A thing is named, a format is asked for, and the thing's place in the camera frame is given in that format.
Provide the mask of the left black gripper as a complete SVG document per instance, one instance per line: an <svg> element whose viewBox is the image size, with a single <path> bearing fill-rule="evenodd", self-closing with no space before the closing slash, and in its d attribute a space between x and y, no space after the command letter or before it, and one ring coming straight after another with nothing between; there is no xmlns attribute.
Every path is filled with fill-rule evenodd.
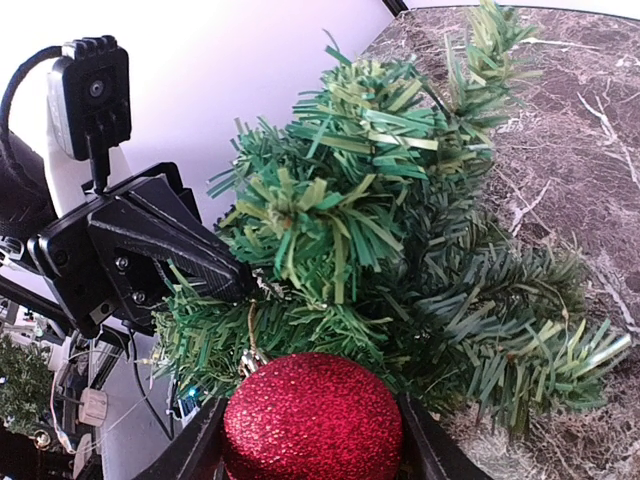
<svg viewBox="0 0 640 480"><path fill-rule="evenodd" d="M191 189L178 167L159 163L105 196L60 218L47 206L43 218L20 235L20 262L41 275L47 299L7 279L1 295L86 338L116 316L136 331L153 333L151 311L169 292L167 263L205 281L209 295L229 302L254 291L251 269L200 223Z"/></svg>

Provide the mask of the small green christmas tree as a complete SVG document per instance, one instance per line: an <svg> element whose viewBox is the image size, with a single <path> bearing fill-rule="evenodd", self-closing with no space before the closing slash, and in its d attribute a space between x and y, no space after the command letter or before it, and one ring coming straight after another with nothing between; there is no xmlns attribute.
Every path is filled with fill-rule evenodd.
<svg viewBox="0 0 640 480"><path fill-rule="evenodd" d="M223 301L176 274L154 315L157 375L228 395L256 345L353 359L433 411L471 401L514 432L604 405L630 338L588 325L575 254L521 246L479 202L522 76L511 50L532 29L492 1L470 22L446 91L411 61L329 46L336 65L291 123L239 125L211 189L236 202L215 230L258 285Z"/></svg>

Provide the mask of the red ball ornament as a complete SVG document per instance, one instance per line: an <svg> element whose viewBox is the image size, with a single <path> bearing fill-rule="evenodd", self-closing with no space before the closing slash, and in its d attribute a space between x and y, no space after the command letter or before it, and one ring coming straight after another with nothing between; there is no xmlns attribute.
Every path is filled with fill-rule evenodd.
<svg viewBox="0 0 640 480"><path fill-rule="evenodd" d="M403 423L392 393L343 357L303 353L252 373L224 414L232 479L393 479Z"/></svg>

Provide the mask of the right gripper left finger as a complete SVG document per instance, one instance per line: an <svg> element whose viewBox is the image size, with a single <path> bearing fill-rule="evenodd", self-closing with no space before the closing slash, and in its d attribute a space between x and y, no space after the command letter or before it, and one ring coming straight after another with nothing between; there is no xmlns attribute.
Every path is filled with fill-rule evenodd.
<svg viewBox="0 0 640 480"><path fill-rule="evenodd" d="M135 480L228 479L222 460L223 416L228 399L207 401L168 448Z"/></svg>

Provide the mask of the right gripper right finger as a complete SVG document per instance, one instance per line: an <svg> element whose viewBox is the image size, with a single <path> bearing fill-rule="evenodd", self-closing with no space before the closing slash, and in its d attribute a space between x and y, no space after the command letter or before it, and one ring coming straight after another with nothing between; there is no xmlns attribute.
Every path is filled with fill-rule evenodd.
<svg viewBox="0 0 640 480"><path fill-rule="evenodd" d="M398 395L403 423L400 479L490 480L431 416L408 393Z"/></svg>

